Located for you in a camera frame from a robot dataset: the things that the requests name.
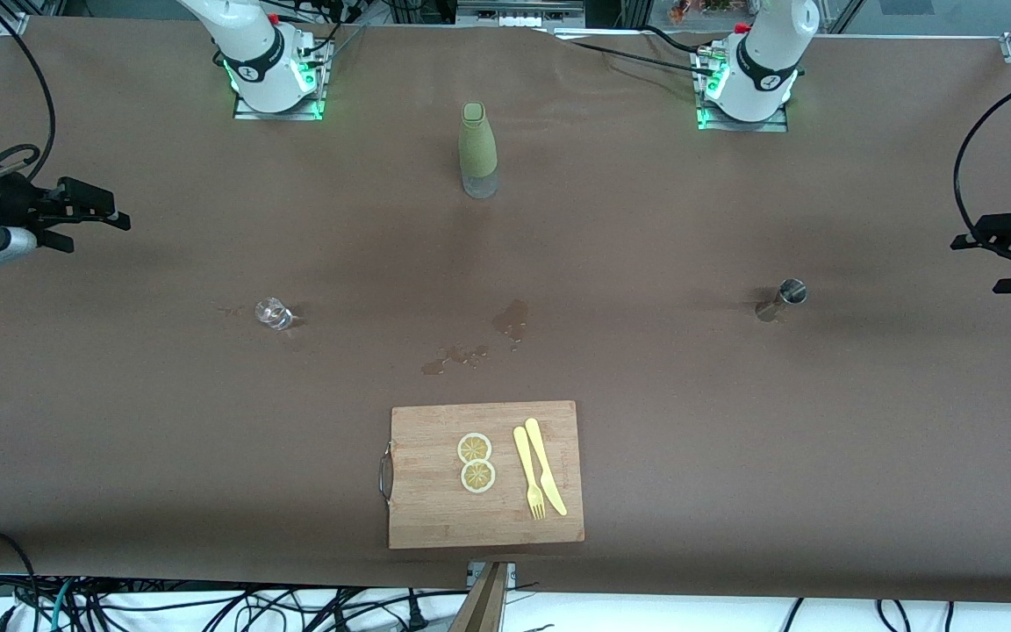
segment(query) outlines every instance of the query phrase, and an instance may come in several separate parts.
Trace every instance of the brown table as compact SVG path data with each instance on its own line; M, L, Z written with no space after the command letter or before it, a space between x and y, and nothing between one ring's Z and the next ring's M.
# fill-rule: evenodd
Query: brown table
M229 119L197 23L24 36L38 182L133 223L0 269L0 531L38 572L460 584L502 555L550 591L1011 601L1011 264L947 249L954 152L1011 89L994 40L815 40L791 131L731 136L687 76L523 29L369 29L320 123ZM488 201L458 185L475 99ZM3 41L0 149L43 136ZM1011 211L1011 107L966 173ZM788 276L808 303L755 320ZM423 375L452 344L489 356ZM545 399L578 401L585 542L386 549L390 408Z

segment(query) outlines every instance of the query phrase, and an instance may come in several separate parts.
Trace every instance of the knife blade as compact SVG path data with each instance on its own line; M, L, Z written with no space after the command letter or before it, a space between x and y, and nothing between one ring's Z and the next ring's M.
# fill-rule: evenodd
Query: knife blade
M556 480L553 477L553 469L549 467L549 457L545 455L545 440L541 436L541 424L530 417L525 421L526 432L529 432L529 443L533 444L533 451L537 453L537 460L541 461L541 487L545 490L545 495L549 498L549 503L556 509L556 513L566 516L569 510L564 507L561 500L561 491L556 488Z

